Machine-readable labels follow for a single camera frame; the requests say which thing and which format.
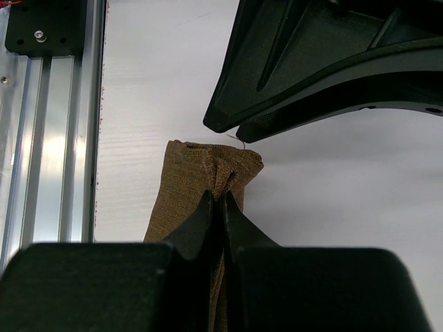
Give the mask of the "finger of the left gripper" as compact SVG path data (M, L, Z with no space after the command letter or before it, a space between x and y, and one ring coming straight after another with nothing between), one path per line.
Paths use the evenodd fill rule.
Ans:
M404 109L442 116L442 72L388 73L337 84L241 124L236 136L244 142L257 142L363 109Z
M240 1L204 124L224 132L344 82L441 70L441 1Z

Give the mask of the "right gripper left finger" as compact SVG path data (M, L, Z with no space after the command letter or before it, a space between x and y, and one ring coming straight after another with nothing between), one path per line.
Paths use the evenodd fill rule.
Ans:
M2 331L207 331L214 198L156 243L39 243L1 276Z

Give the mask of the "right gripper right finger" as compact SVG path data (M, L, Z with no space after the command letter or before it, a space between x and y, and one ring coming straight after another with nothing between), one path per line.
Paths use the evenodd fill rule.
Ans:
M283 247L222 203L230 331L430 331L408 270L380 248Z

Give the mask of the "brown cloth napkin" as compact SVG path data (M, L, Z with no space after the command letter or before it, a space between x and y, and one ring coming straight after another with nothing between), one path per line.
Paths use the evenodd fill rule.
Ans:
M133 331L226 331L228 263L222 207L241 210L259 154L174 140L144 242L133 249Z

